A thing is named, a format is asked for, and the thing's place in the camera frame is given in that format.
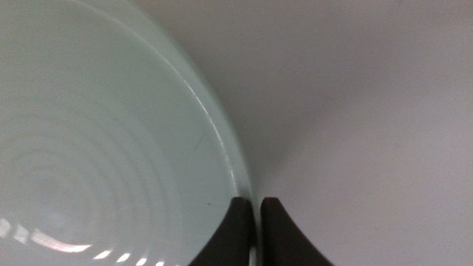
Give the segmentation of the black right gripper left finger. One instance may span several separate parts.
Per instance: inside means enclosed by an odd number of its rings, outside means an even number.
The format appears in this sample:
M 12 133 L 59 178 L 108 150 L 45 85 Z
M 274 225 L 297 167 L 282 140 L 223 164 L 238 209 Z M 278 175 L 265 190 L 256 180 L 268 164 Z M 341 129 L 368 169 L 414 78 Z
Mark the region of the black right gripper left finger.
M 219 227 L 189 266 L 249 266 L 254 234 L 252 204 L 234 197 Z

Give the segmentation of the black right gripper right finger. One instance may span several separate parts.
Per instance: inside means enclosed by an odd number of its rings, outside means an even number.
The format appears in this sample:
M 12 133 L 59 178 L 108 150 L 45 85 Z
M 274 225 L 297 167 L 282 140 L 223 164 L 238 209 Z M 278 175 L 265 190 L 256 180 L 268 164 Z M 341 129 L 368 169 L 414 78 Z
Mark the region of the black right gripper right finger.
M 278 198 L 264 198 L 260 214 L 263 265 L 333 266 L 301 232 Z

